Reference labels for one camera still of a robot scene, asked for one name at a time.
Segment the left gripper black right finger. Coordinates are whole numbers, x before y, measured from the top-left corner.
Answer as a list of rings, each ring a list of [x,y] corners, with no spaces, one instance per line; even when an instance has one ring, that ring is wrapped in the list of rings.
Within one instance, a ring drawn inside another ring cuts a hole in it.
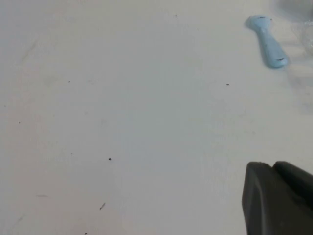
[[[310,209],[313,208],[313,175],[285,161],[278,161],[273,169],[292,191],[301,197]]]

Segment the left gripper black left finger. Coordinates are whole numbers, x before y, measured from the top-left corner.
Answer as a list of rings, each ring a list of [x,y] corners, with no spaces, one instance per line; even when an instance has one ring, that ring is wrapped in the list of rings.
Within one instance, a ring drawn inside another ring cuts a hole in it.
[[[249,235],[313,233],[313,209],[266,163],[247,164],[242,207]]]

